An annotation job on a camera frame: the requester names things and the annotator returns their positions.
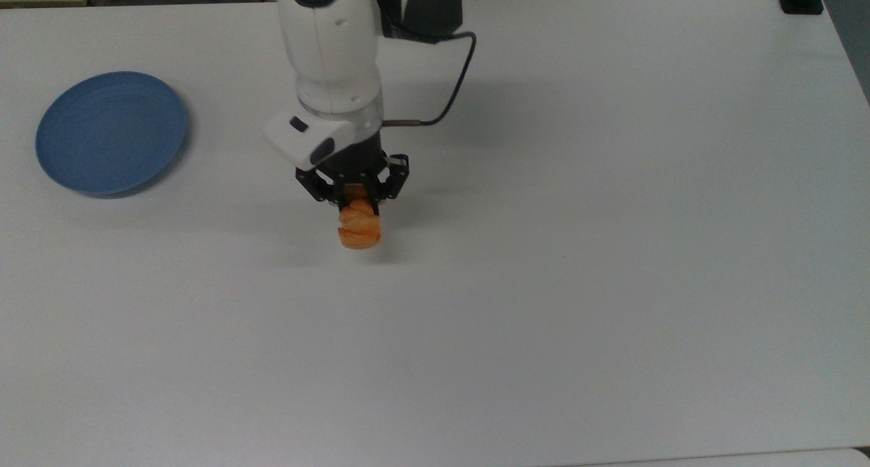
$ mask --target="white table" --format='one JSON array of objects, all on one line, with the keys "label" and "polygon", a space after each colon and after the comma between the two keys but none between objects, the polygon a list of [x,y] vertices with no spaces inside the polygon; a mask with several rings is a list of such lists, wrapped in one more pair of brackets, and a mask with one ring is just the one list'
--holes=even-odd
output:
[{"label": "white table", "polygon": [[[472,0],[466,24],[453,113],[385,132],[411,176],[351,253],[261,136],[293,91],[273,5],[0,12],[0,464],[870,443],[870,108],[829,16]],[[388,116],[436,113],[465,47],[385,40]],[[113,70],[177,89],[190,151],[93,200],[33,138]]]}]

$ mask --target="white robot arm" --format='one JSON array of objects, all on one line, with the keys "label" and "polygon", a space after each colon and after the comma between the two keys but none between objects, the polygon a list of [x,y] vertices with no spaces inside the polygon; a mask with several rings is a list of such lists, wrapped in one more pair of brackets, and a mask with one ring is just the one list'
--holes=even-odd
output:
[{"label": "white robot arm", "polygon": [[[345,185],[359,184],[372,206],[395,198],[408,175],[408,158],[381,150],[383,120],[377,36],[437,43],[454,35],[462,0],[277,0],[296,92],[264,127],[267,141],[296,166],[296,178],[317,201],[344,207]],[[392,121],[392,125],[431,125]],[[385,182],[379,173],[389,169]],[[324,181],[318,172],[332,180]]]}]

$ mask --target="bread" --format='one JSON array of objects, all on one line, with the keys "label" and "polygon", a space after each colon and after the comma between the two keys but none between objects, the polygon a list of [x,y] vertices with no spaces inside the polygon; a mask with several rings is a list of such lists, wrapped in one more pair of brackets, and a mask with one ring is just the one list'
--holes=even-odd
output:
[{"label": "bread", "polygon": [[341,244],[349,249],[367,249],[380,241],[380,217],[375,214],[372,203],[366,198],[366,191],[345,191],[350,203],[341,210],[338,221],[338,237]]}]

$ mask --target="orange object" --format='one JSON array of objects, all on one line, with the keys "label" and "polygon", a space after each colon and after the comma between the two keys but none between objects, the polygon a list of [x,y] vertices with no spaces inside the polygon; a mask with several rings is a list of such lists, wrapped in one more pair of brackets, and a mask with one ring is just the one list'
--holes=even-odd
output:
[{"label": "orange object", "polygon": [[341,210],[338,221],[338,237],[349,249],[368,249],[380,241],[380,217],[375,214],[372,203],[361,186],[347,186],[345,197],[350,203]]}]

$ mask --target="cable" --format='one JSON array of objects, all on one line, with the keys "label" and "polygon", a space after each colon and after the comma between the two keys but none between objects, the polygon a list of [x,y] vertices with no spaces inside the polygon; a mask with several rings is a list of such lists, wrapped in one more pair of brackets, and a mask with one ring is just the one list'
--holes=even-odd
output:
[{"label": "cable", "polygon": [[465,37],[470,37],[472,39],[472,46],[468,48],[468,56],[466,56],[466,64],[462,65],[462,73],[459,74],[459,79],[456,81],[456,86],[453,87],[453,93],[450,95],[450,99],[447,101],[447,105],[445,105],[444,110],[441,111],[441,114],[438,117],[435,117],[432,120],[384,120],[384,127],[414,127],[414,126],[434,126],[438,124],[441,120],[444,120],[444,117],[447,117],[448,111],[450,111],[450,107],[453,107],[453,102],[456,101],[457,95],[459,95],[459,89],[462,87],[462,81],[466,78],[466,73],[468,71],[468,67],[472,64],[472,57],[474,56],[474,49],[476,45],[478,45],[478,36],[473,33],[473,31],[464,31],[463,33],[453,34],[448,36],[443,40],[456,40],[456,39],[465,39]]},{"label": "cable", "polygon": [[389,24],[398,30],[402,31],[405,35],[409,37],[415,37],[415,39],[420,39],[422,42],[428,42],[437,44],[438,42],[444,42],[447,40],[457,40],[457,39],[465,39],[465,37],[470,37],[472,40],[472,45],[468,48],[468,56],[466,56],[466,63],[462,65],[462,73],[459,74],[459,79],[456,80],[456,86],[453,87],[453,93],[450,95],[450,99],[447,101],[447,105],[445,105],[444,110],[441,111],[441,114],[438,117],[435,117],[432,120],[384,120],[382,123],[383,127],[417,127],[417,126],[434,126],[438,124],[441,120],[444,120],[444,117],[447,117],[448,111],[450,111],[450,107],[453,107],[453,102],[456,101],[457,95],[459,95],[459,89],[462,87],[462,81],[466,78],[466,73],[468,73],[468,67],[472,64],[472,58],[474,57],[474,49],[478,46],[478,36],[476,36],[473,31],[463,31],[463,33],[454,33],[444,37],[435,37],[431,35],[423,35],[420,33],[416,33],[415,31],[408,30],[398,19],[392,16],[392,11],[383,5],[381,0],[376,0],[378,2],[378,8],[381,9],[383,15],[389,19]]}]

